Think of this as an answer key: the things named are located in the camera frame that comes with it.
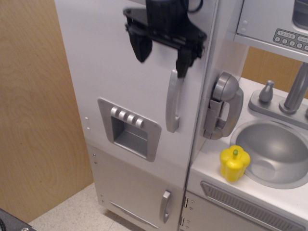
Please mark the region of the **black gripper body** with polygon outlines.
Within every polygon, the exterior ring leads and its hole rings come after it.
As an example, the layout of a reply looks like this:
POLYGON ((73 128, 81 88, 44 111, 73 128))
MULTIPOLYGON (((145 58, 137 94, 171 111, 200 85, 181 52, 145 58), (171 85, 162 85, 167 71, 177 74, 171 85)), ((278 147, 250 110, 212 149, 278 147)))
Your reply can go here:
POLYGON ((126 31, 150 38, 163 45, 179 50, 204 48, 205 32, 195 26, 188 17, 201 10, 203 1, 189 9, 188 0, 147 0, 145 8, 125 8, 126 31))

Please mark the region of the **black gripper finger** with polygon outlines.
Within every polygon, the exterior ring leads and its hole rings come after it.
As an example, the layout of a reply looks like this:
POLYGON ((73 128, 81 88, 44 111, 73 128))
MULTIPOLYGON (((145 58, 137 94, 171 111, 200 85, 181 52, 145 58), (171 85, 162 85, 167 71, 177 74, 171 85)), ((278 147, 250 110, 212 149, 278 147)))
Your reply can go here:
POLYGON ((185 78, 188 68, 191 67, 196 58, 202 57, 202 49, 191 50, 188 48, 180 48, 178 50, 178 58, 176 60, 176 70, 178 78, 185 78))
POLYGON ((130 34, 129 40, 138 61, 145 62, 152 51, 153 42, 150 38, 137 34, 130 34))

